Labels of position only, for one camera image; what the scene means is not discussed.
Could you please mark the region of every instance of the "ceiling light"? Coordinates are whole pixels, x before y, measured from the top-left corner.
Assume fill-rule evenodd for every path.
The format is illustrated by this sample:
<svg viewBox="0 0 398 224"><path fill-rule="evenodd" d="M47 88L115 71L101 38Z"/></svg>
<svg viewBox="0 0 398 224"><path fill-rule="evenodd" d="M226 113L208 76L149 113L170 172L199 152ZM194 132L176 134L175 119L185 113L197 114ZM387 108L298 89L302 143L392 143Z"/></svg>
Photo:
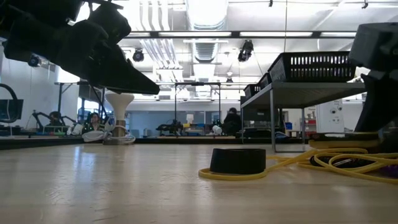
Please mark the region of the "ceiling light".
<svg viewBox="0 0 398 224"><path fill-rule="evenodd" d="M312 32L241 32L241 37L310 37Z"/></svg>
<svg viewBox="0 0 398 224"><path fill-rule="evenodd" d="M356 32L322 32L321 37L355 37Z"/></svg>
<svg viewBox="0 0 398 224"><path fill-rule="evenodd" d="M230 85L231 83L228 83L228 82L224 82L224 83L221 83L221 85ZM247 83L243 83L243 82L237 82L237 83L234 83L234 85L238 85L238 86L247 86L247 85L249 85L249 84L257 84L256 82L247 82Z"/></svg>
<svg viewBox="0 0 398 224"><path fill-rule="evenodd" d="M157 82L156 85L174 85L172 82Z"/></svg>
<svg viewBox="0 0 398 224"><path fill-rule="evenodd" d="M192 32L159 32L160 37L229 37L231 32L192 31Z"/></svg>
<svg viewBox="0 0 398 224"><path fill-rule="evenodd" d="M131 32L128 37L150 37L149 32Z"/></svg>
<svg viewBox="0 0 398 224"><path fill-rule="evenodd" d="M228 40L205 40L205 39L190 39L190 40L183 40L182 42L186 44L193 44L193 43L203 43L203 44L222 44L228 43Z"/></svg>

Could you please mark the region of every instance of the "yellow hose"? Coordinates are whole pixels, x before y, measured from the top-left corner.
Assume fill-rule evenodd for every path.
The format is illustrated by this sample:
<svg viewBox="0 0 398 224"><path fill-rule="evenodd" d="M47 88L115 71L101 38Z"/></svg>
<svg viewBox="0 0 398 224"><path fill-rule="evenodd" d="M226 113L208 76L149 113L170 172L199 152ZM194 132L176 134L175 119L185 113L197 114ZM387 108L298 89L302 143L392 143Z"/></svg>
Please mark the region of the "yellow hose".
<svg viewBox="0 0 398 224"><path fill-rule="evenodd" d="M356 152L361 154L345 154L345 152ZM322 167L311 165L309 159L314 156L315 162L320 164ZM329 163L322 162L319 157L330 156ZM357 168L337 168L333 166L333 162L337 159L366 159L374 161L374 163ZM297 164L299 167L327 172L336 172L338 174L348 175L350 177L356 177L360 179L373 180L377 182L384 182L388 184L398 184L398 179L390 179L384 177L376 177L373 175L367 175L365 173L378 170L382 167L389 165L398 165L398 153L388 154L368 154L366 149L360 148L339 148L339 149L311 149L304 152L296 157L281 157L281 156L269 156L267 159L277 160L279 163L266 168L259 174L251 175L234 175L234 174L216 174L212 173L209 168L199 170L199 176L207 179L215 180L254 180L265 177L270 171L278 169L283 166L291 164Z"/></svg>

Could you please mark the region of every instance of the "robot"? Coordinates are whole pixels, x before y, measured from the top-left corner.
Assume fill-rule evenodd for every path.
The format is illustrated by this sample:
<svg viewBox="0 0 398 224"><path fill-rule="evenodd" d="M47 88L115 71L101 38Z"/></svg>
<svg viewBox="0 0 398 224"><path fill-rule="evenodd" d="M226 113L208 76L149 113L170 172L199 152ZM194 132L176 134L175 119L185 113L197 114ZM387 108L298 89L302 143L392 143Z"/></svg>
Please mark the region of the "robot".
<svg viewBox="0 0 398 224"><path fill-rule="evenodd" d="M88 2L90 16L76 22ZM93 11L93 3L100 6ZM131 28L111 0L0 0L6 58L40 65L44 58L90 85L116 93L158 94L159 86L126 60L118 42Z"/></svg>
<svg viewBox="0 0 398 224"><path fill-rule="evenodd" d="M377 132L398 116L398 23L358 27L350 60L370 69L361 75L368 95L355 132Z"/></svg>

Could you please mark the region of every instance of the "black crate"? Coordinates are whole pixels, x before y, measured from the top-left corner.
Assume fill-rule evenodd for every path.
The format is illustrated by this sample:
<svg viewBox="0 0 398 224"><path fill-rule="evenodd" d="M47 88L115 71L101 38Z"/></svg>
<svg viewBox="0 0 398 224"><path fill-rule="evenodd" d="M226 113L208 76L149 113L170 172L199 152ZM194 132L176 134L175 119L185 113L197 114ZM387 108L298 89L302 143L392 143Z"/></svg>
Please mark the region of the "black crate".
<svg viewBox="0 0 398 224"><path fill-rule="evenodd" d="M261 87L259 84L249 84L247 87L244 89L244 94L246 95L246 99L250 99L252 96L254 96L256 93L260 92Z"/></svg>
<svg viewBox="0 0 398 224"><path fill-rule="evenodd" d="M265 73L260 81L259 81L259 85L261 87L261 89L265 88L268 84L271 84L272 80L271 80L271 75L267 72Z"/></svg>
<svg viewBox="0 0 398 224"><path fill-rule="evenodd" d="M356 66L344 52L281 53L268 69L273 82L347 82Z"/></svg>

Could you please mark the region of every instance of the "seated person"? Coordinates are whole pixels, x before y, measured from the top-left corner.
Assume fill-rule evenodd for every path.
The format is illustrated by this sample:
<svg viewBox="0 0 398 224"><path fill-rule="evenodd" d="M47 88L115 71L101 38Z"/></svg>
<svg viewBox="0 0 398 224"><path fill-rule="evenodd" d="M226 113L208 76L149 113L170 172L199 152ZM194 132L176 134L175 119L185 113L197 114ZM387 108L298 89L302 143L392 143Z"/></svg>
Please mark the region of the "seated person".
<svg viewBox="0 0 398 224"><path fill-rule="evenodd" d="M104 131L104 126L101 125L100 116L98 113L92 113L87 119L90 122L85 122L84 128L81 131L82 134L90 132L90 131Z"/></svg>
<svg viewBox="0 0 398 224"><path fill-rule="evenodd" d="M62 132L63 123L60 121L61 114L58 111L50 113L50 123L44 127L47 132Z"/></svg>
<svg viewBox="0 0 398 224"><path fill-rule="evenodd" d="M242 129L242 120L236 108L231 108L224 119L223 132L228 136L234 136Z"/></svg>
<svg viewBox="0 0 398 224"><path fill-rule="evenodd" d="M50 113L50 124L46 126L63 126L62 122L60 121L61 114L58 111L53 111Z"/></svg>

